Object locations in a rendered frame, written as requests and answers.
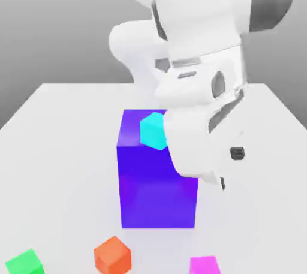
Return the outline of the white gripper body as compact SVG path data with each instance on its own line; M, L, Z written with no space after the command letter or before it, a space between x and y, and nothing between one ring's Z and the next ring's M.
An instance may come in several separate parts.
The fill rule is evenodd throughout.
M220 177L214 171L205 172L202 174L202 179L210 185L217 186L220 191L224 191L226 189L224 178Z

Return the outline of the small cyan cube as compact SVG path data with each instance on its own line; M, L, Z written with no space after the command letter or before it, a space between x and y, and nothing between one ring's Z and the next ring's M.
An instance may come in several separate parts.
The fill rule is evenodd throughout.
M153 112L140 121L140 143L154 148L164 150L167 147L164 132L164 115Z

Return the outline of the small magenta cube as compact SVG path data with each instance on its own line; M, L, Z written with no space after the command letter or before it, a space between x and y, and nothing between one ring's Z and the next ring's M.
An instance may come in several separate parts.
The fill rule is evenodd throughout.
M215 256L190 258L189 274L221 274Z

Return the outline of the small orange cube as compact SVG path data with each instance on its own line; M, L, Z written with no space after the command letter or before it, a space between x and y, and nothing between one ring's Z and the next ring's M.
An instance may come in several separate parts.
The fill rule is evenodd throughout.
M132 269L131 250L116 236L94 249L94 260L100 274L126 274Z

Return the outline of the small green cube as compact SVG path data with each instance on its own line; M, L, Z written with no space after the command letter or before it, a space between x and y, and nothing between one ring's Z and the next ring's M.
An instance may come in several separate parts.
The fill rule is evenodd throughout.
M44 267L33 249L5 263L9 274L45 274Z

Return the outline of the large purple box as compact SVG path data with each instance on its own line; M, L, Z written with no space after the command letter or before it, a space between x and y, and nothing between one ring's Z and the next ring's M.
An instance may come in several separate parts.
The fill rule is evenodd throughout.
M175 170L167 148L140 142L140 121L153 110L125 109L117 142L122 228L195 226L198 179Z

